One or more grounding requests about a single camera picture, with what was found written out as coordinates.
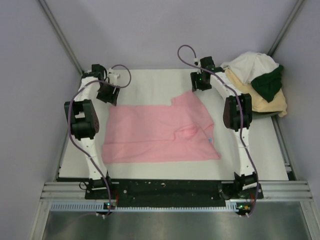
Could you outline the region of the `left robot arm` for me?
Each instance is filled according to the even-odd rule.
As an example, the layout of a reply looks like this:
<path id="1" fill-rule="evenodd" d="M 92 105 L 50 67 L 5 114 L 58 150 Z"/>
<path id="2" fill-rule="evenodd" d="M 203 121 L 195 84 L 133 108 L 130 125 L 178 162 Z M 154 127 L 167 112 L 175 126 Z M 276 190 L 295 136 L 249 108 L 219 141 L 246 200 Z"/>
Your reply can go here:
<path id="1" fill-rule="evenodd" d="M 114 187 L 110 183 L 108 170 L 95 140 L 100 130 L 100 122 L 93 100 L 116 106 L 120 88 L 112 84 L 111 79 L 117 78 L 117 73 L 108 72 L 100 64 L 93 64 L 90 71 L 83 73 L 77 94 L 71 101 L 64 103 L 69 139 L 87 162 L 87 191 L 96 190 L 97 194 L 105 199 L 113 194 Z"/>

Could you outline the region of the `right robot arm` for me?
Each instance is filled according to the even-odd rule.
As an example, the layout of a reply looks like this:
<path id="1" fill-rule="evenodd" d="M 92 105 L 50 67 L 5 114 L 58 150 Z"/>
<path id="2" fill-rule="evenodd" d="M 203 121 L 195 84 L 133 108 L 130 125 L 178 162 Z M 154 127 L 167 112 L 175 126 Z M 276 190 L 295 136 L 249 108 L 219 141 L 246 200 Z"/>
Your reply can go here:
<path id="1" fill-rule="evenodd" d="M 259 187 L 257 169 L 249 148 L 249 127 L 253 120 L 251 95 L 239 92 L 228 79 L 226 71 L 215 66 L 211 56 L 194 58 L 193 61 L 197 70 L 190 74 L 192 91 L 214 88 L 224 100 L 222 121 L 231 135 L 235 169 L 232 189 L 222 189 L 222 196 L 255 200 Z"/>

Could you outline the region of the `pink t shirt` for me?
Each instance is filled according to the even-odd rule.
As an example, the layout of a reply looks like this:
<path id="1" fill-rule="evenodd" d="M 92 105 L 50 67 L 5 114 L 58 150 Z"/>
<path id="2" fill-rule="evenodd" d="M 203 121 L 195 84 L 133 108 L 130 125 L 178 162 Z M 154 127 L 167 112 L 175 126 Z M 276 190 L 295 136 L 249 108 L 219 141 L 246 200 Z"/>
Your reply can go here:
<path id="1" fill-rule="evenodd" d="M 106 164 L 218 160 L 214 121 L 191 91 L 170 105 L 109 108 L 102 160 Z"/>

